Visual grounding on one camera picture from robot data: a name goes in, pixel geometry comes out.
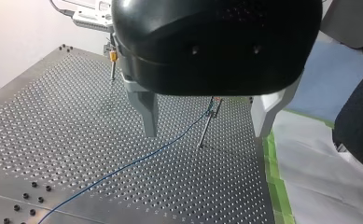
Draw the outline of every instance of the blue cable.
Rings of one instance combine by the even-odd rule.
[[[211,110],[211,108],[213,107],[213,98],[212,100],[210,101],[210,104],[208,106],[208,109],[195,121],[193,122],[181,135],[179,135],[178,137],[176,137],[175,140],[173,140],[172,142],[164,145],[163,147],[157,149],[156,151],[153,151],[151,153],[149,153],[148,155],[146,155],[145,157],[139,159],[139,160],[136,160],[136,161],[133,161],[132,163],[124,166],[124,167],[119,167],[118,170],[108,174],[108,175],[105,175],[103,178],[101,178],[100,180],[96,181],[96,183],[86,187],[85,189],[83,189],[82,191],[80,191],[79,193],[75,194],[74,196],[72,196],[71,198],[65,200],[64,202],[60,203],[59,205],[57,205],[56,207],[52,208],[44,217],[41,218],[41,220],[38,222],[38,224],[41,224],[45,218],[47,218],[48,216],[50,216],[50,214],[52,214],[54,211],[56,211],[58,208],[60,208],[61,206],[63,206],[64,204],[66,203],[69,203],[70,201],[72,201],[73,199],[75,199],[77,196],[81,195],[83,192],[93,188],[94,186],[98,185],[100,182],[102,182],[103,180],[107,179],[108,177],[111,177],[112,175],[115,175],[117,173],[119,173],[120,171],[128,168],[128,167],[131,167],[133,165],[135,165],[136,163],[140,162],[140,161],[144,161],[152,156],[154,156],[155,154],[161,152],[162,150],[164,150],[165,148],[167,148],[168,146],[172,145],[173,143],[175,143],[176,141],[178,141],[179,139],[181,139],[182,137],[184,137],[184,135],[189,132],[189,130],[196,124],[198,123],[199,121],[201,121],[201,119]]]

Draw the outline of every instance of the green tape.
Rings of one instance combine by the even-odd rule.
[[[286,186],[280,178],[277,164],[276,146],[274,134],[271,132],[266,139],[263,139],[263,152],[265,158],[266,181],[271,195],[274,221],[276,224],[295,224],[289,204]]]

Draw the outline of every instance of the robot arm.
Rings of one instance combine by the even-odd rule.
[[[101,4],[110,7],[101,10]],[[321,22],[320,0],[100,0],[76,25],[114,37],[118,67],[147,136],[165,95],[255,95],[256,136],[293,98]]]

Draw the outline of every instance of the gray cable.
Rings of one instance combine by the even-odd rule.
[[[53,8],[54,8],[56,11],[58,11],[58,12],[62,13],[64,16],[68,16],[68,17],[73,18],[75,11],[68,10],[68,9],[59,9],[59,8],[58,8],[58,7],[56,7],[56,5],[53,3],[53,0],[49,0],[49,2],[50,2],[50,4],[53,6]]]

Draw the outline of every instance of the black plastic housing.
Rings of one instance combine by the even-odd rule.
[[[317,37],[321,0],[113,0],[134,80],[171,95],[260,95],[292,84]]]

